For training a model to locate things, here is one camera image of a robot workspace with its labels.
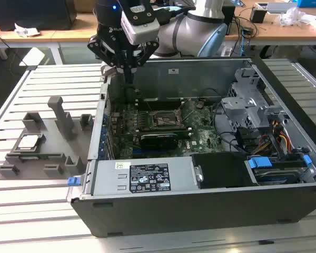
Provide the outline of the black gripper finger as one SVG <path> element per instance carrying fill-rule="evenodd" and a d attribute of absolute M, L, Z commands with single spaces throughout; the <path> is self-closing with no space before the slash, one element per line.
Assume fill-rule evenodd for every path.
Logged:
<path fill-rule="evenodd" d="M 129 68 L 126 66 L 125 56 L 115 36 L 107 40 L 93 36 L 87 47 L 108 66 L 116 67 L 116 70 L 124 75 L 125 83 L 129 84 Z"/>
<path fill-rule="evenodd" d="M 149 41 L 130 47 L 128 50 L 128 84 L 133 83 L 137 68 L 143 66 L 158 47 L 158 41 Z"/>

